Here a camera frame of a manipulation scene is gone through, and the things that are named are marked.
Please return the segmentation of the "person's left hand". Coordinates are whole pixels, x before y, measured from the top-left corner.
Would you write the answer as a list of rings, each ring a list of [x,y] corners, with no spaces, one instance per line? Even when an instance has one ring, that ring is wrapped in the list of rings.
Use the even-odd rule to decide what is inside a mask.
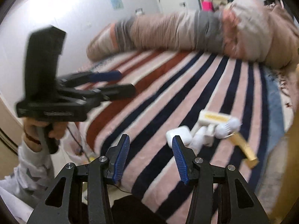
[[[23,118],[23,140],[33,152],[40,152],[42,150],[41,144],[37,144],[36,141],[42,141],[45,135],[44,129],[49,125],[52,125],[52,129],[48,132],[49,138],[60,140],[64,137],[68,126],[67,122],[48,123],[37,121],[33,118]]]

